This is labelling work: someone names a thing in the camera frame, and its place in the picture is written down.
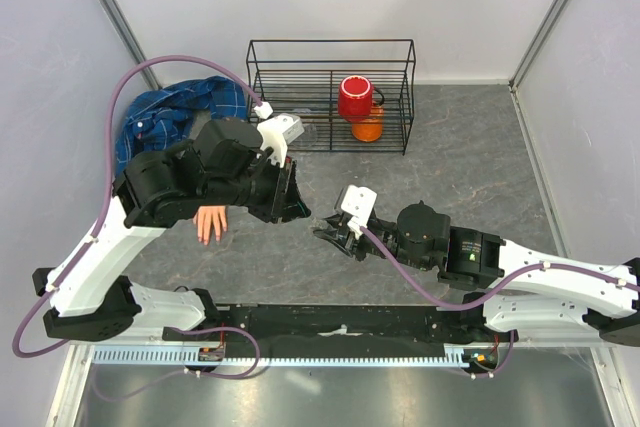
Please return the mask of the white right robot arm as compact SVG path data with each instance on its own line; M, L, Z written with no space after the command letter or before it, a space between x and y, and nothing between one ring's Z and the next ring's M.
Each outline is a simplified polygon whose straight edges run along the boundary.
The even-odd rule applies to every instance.
M435 270L439 282L464 292L462 302L414 289L439 311L428 322L436 338L454 343L555 330L562 337L594 332L612 344L639 344L639 261L602 265L558 257L482 231L456 227L424 202L405 207L394 222L369 209L345 207L314 231L358 261L387 259L407 270Z

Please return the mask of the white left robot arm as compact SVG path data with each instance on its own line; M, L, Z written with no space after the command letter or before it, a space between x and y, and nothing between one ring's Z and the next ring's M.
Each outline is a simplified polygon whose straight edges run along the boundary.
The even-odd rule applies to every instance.
M211 120L196 139L136 155L112 184L100 232L82 242L73 270L38 269L38 294L53 289L43 322L53 339L101 342L134 329L189 332L208 340L221 326L209 292L163 291L129 280L124 270L150 242L203 206L239 206L272 224L310 216L296 184L288 145L304 131L280 114L257 125Z

